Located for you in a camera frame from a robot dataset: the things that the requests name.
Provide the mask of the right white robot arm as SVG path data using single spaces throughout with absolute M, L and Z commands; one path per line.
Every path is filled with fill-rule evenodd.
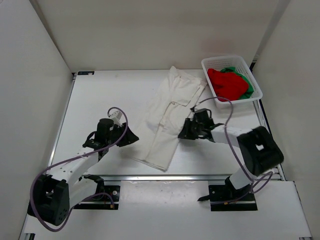
M 233 154 L 235 148 L 240 149 L 243 162 L 235 156 L 240 168 L 225 180 L 224 188 L 226 197 L 236 200 L 244 188 L 254 185 L 259 176 L 271 175 L 270 170 L 284 161 L 284 155 L 265 127 L 229 127 L 227 123 L 214 123 L 211 116 L 211 111 L 205 108 L 195 111 L 192 118 L 185 119 L 178 138 L 227 144 Z

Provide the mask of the white t-shirt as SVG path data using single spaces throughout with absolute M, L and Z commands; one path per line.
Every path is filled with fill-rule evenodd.
M 134 133 L 139 140 L 129 156 L 152 168 L 167 171 L 176 152 L 185 119 L 198 102 L 206 81 L 172 66 L 149 102 Z

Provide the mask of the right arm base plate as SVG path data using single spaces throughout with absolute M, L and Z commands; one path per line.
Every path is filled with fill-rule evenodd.
M 198 202 L 210 202 L 212 212 L 247 212 L 257 211 L 255 195 L 251 192 L 252 185 L 248 184 L 235 189 L 229 179 L 224 184 L 208 186 L 209 194 L 200 197 Z

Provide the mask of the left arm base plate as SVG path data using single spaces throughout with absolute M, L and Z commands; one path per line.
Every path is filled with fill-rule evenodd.
M 119 183 L 105 181 L 98 175 L 84 175 L 83 180 L 95 186 L 95 193 L 86 194 L 82 202 L 73 208 L 79 210 L 118 210 L 121 186 Z

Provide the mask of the red t-shirt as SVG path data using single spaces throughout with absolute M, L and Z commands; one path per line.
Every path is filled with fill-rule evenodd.
M 220 98 L 225 98 L 230 101 L 236 101 L 238 96 L 234 90 L 238 89 L 236 84 L 233 84 L 232 78 L 228 73 L 222 73 L 220 70 L 209 68 L 207 70 L 210 83 L 215 94 Z

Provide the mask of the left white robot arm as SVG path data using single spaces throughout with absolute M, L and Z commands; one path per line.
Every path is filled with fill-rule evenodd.
M 109 147 L 124 147 L 139 140 L 127 123 L 102 118 L 76 155 L 76 160 L 55 166 L 41 174 L 33 185 L 27 213 L 54 226 L 61 225 L 70 210 L 90 198 L 100 200 L 105 194 L 104 180 L 89 174 L 109 151 Z

